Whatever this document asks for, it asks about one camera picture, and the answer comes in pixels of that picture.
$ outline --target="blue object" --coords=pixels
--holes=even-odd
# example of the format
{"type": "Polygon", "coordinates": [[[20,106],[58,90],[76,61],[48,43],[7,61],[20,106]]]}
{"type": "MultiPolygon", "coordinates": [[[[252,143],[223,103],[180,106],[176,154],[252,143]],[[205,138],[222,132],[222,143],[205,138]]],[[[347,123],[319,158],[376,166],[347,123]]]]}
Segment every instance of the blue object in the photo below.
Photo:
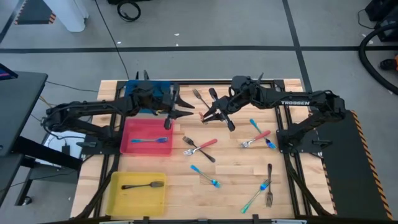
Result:
{"type": "Polygon", "coordinates": [[[18,78],[18,75],[0,63],[0,81],[18,78]]]}
{"type": "MultiPolygon", "coordinates": [[[[253,119],[250,119],[250,123],[257,129],[257,131],[262,133],[260,128],[257,126],[257,123],[253,119]]],[[[268,147],[270,147],[271,149],[276,149],[277,148],[276,145],[274,145],[274,143],[272,143],[269,139],[267,139],[266,137],[264,137],[264,139],[266,140],[266,143],[267,143],[268,147]]]]}
{"type": "Polygon", "coordinates": [[[159,142],[159,143],[163,143],[163,142],[167,142],[169,140],[168,137],[162,137],[162,138],[158,138],[158,139],[132,139],[130,140],[130,142],[132,143],[138,143],[138,142],[159,142]]]}
{"type": "Polygon", "coordinates": [[[253,196],[253,198],[250,199],[250,201],[242,208],[241,213],[245,214],[247,212],[247,210],[249,209],[250,205],[253,203],[254,199],[256,199],[256,197],[263,191],[265,191],[265,189],[269,186],[270,182],[268,180],[264,181],[261,185],[260,185],[260,189],[257,191],[257,193],[253,196]]]}
{"type": "MultiPolygon", "coordinates": [[[[163,96],[163,91],[170,91],[171,82],[170,81],[152,81],[149,80],[154,88],[154,96],[160,97],[163,96]]],[[[138,85],[138,83],[142,82],[142,80],[129,80],[126,83],[126,91],[124,92],[124,96],[128,96],[128,94],[132,93],[132,90],[138,85]]],[[[148,109],[141,109],[140,113],[150,113],[152,114],[151,110],[148,109]]]]}
{"type": "Polygon", "coordinates": [[[201,174],[202,176],[206,177],[208,180],[210,180],[211,184],[213,184],[216,188],[220,188],[221,184],[217,181],[217,180],[213,180],[210,177],[208,177],[206,174],[204,174],[202,171],[200,171],[197,167],[195,167],[194,165],[191,165],[191,169],[193,169],[194,171],[198,172],[199,174],[201,174]]]}

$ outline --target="orange and black hazard stripe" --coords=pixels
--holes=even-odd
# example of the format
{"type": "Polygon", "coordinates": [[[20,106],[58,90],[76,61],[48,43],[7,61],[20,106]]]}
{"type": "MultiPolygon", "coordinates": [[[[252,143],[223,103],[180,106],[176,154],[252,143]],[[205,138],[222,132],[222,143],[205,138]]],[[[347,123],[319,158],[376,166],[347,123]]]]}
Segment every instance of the orange and black hazard stripe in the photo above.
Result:
{"type": "Polygon", "coordinates": [[[19,19],[19,16],[21,15],[22,11],[24,10],[25,4],[26,4],[26,1],[24,1],[24,3],[22,3],[21,9],[19,10],[18,15],[15,17],[15,22],[14,22],[15,25],[18,25],[18,19],[19,19]]]}
{"type": "Polygon", "coordinates": [[[331,192],[331,187],[330,187],[330,180],[328,177],[328,171],[326,171],[326,165],[325,163],[322,161],[323,164],[323,171],[325,173],[325,177],[326,177],[326,183],[328,184],[328,189],[329,189],[329,194],[330,194],[330,199],[331,199],[331,204],[333,205],[333,209],[335,211],[335,215],[337,215],[337,210],[336,210],[336,203],[335,203],[335,199],[333,198],[333,194],[331,192]]]}
{"type": "Polygon", "coordinates": [[[54,14],[54,12],[51,12],[51,16],[49,18],[49,24],[53,24],[56,17],[57,16],[54,14]]]}
{"type": "Polygon", "coordinates": [[[370,153],[370,151],[368,149],[368,144],[366,143],[366,139],[365,139],[363,131],[362,131],[361,123],[359,123],[358,115],[353,110],[351,110],[351,112],[352,112],[352,114],[354,116],[354,120],[355,120],[355,123],[356,123],[356,128],[358,129],[358,133],[361,136],[362,145],[363,145],[363,148],[365,150],[365,154],[368,157],[369,166],[370,166],[370,168],[372,170],[374,181],[376,182],[376,185],[377,185],[377,189],[379,190],[380,198],[383,201],[384,208],[386,209],[387,217],[392,220],[393,218],[392,218],[390,207],[388,206],[388,203],[387,203],[386,194],[383,191],[383,187],[381,186],[381,183],[380,183],[380,180],[379,180],[379,176],[378,176],[378,174],[376,172],[376,167],[374,166],[372,155],[371,155],[371,153],[370,153]]]}

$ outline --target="cable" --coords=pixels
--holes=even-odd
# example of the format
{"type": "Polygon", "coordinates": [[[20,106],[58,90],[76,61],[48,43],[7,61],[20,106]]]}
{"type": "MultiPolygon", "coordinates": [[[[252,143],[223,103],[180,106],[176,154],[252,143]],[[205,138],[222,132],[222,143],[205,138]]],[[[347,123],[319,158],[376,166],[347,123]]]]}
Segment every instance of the cable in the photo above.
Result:
{"type": "Polygon", "coordinates": [[[42,122],[39,118],[36,118],[35,116],[33,116],[32,114],[31,114],[31,116],[34,118],[34,119],[36,119],[38,122],[42,122]]]}
{"type": "Polygon", "coordinates": [[[365,28],[368,28],[368,29],[374,29],[375,27],[368,27],[368,26],[366,26],[366,25],[361,24],[361,19],[359,18],[359,13],[362,12],[362,11],[365,11],[365,9],[359,10],[359,12],[358,12],[358,24],[359,24],[361,27],[365,27],[365,28]]]}
{"type": "Polygon", "coordinates": [[[391,29],[398,29],[398,24],[389,24],[383,27],[380,27],[374,31],[372,31],[370,34],[368,34],[361,42],[361,45],[359,46],[359,59],[362,63],[362,65],[365,67],[365,69],[371,74],[371,76],[379,82],[382,86],[384,86],[386,89],[390,90],[394,94],[398,95],[398,87],[393,85],[391,82],[387,81],[383,76],[380,75],[380,73],[373,67],[373,65],[370,63],[369,59],[366,56],[365,48],[368,42],[378,33],[391,30],[391,29]]]}
{"type": "Polygon", "coordinates": [[[106,22],[105,22],[105,18],[104,18],[104,16],[102,15],[102,12],[101,12],[100,6],[98,5],[98,2],[97,2],[97,0],[94,0],[94,2],[95,2],[95,4],[97,5],[98,12],[99,12],[99,14],[101,15],[101,18],[102,18],[102,20],[104,21],[104,24],[105,24],[105,27],[106,27],[106,29],[108,30],[108,32],[109,32],[109,35],[110,35],[110,36],[111,36],[111,38],[112,38],[112,41],[113,41],[114,47],[115,47],[115,49],[116,49],[116,51],[117,51],[117,53],[118,53],[118,55],[119,55],[120,61],[121,61],[121,62],[122,62],[122,64],[123,64],[124,71],[126,72],[127,79],[128,79],[128,80],[130,80],[130,77],[129,77],[129,72],[127,71],[126,65],[125,65],[125,64],[124,64],[124,62],[123,62],[123,58],[122,58],[122,56],[120,55],[120,52],[119,52],[118,46],[116,45],[116,42],[114,41],[114,38],[113,38],[113,36],[112,36],[112,33],[111,33],[111,31],[109,30],[109,27],[108,27],[108,25],[107,25],[107,24],[106,24],[106,22]]]}
{"type": "MultiPolygon", "coordinates": [[[[93,157],[93,155],[88,156],[83,162],[81,162],[81,164],[83,165],[83,164],[84,164],[89,158],[91,158],[91,157],[93,157]]],[[[34,179],[31,179],[31,180],[41,180],[41,179],[50,178],[50,177],[57,177],[57,176],[60,176],[60,175],[69,175],[69,174],[72,174],[72,173],[74,173],[74,172],[77,172],[77,170],[73,170],[72,172],[69,172],[69,173],[67,173],[67,174],[55,174],[55,175],[49,175],[49,176],[45,176],[45,177],[34,178],[34,179]]],[[[25,182],[26,182],[26,181],[20,182],[20,183],[18,183],[18,184],[13,184],[13,185],[11,185],[11,186],[9,187],[9,189],[10,189],[11,187],[15,187],[15,186],[17,186],[17,185],[24,184],[25,182]]]]}
{"type": "Polygon", "coordinates": [[[137,5],[137,3],[135,3],[132,0],[121,1],[118,4],[118,14],[122,20],[124,20],[126,22],[134,22],[141,16],[141,8],[137,5]],[[138,15],[134,18],[131,18],[131,17],[129,17],[129,15],[127,15],[127,13],[123,12],[123,10],[121,10],[121,7],[125,4],[130,4],[130,5],[134,6],[138,10],[138,15]]]}
{"type": "MultiPolygon", "coordinates": [[[[34,178],[34,179],[31,179],[31,180],[40,180],[40,179],[45,179],[45,178],[50,178],[50,177],[57,177],[57,176],[60,176],[60,175],[69,175],[69,174],[72,174],[72,173],[74,173],[74,172],[76,172],[76,170],[74,170],[74,171],[72,171],[72,172],[69,172],[69,173],[67,173],[67,174],[56,174],[56,175],[50,175],[50,176],[46,176],[46,177],[34,178]]],[[[20,182],[20,183],[18,183],[18,184],[13,184],[13,185],[11,185],[9,188],[15,187],[15,186],[20,185],[20,184],[24,184],[25,182],[26,182],[26,181],[20,182]]]]}
{"type": "Polygon", "coordinates": [[[40,96],[39,100],[43,101],[43,103],[45,103],[47,106],[49,106],[49,108],[52,108],[52,105],[54,105],[54,104],[47,102],[47,100],[45,100],[45,98],[43,96],[40,96]]]}
{"type": "Polygon", "coordinates": [[[55,137],[53,137],[50,141],[49,141],[49,143],[47,144],[47,147],[50,147],[50,143],[53,141],[55,139],[55,137]]]}
{"type": "Polygon", "coordinates": [[[83,89],[75,88],[75,87],[72,87],[72,86],[67,86],[67,85],[64,85],[64,84],[54,83],[54,82],[50,82],[50,81],[45,81],[45,82],[49,83],[49,84],[53,84],[53,85],[58,85],[58,86],[66,87],[66,88],[71,88],[72,90],[90,91],[90,92],[93,92],[93,93],[97,93],[98,92],[98,91],[95,91],[95,90],[83,90],[83,89]]]}

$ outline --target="pink tray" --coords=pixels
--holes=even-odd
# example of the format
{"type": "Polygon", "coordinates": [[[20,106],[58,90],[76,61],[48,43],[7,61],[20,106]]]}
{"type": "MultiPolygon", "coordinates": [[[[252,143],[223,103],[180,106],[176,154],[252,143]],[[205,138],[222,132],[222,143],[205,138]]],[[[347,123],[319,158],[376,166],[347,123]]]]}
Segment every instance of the pink tray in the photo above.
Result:
{"type": "Polygon", "coordinates": [[[124,123],[120,153],[135,156],[169,156],[172,153],[173,127],[166,130],[162,119],[127,119],[124,123]],[[168,137],[164,143],[139,142],[131,143],[132,139],[157,139],[168,137]]]}

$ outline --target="motor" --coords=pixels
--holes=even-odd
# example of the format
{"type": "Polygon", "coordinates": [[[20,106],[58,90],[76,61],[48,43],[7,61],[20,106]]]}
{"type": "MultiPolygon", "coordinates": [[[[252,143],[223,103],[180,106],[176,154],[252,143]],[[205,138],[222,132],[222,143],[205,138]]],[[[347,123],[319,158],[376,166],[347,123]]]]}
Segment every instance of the motor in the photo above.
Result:
{"type": "Polygon", "coordinates": [[[389,71],[389,70],[397,70],[398,71],[398,55],[394,57],[394,59],[385,59],[380,62],[380,68],[389,71]]]}

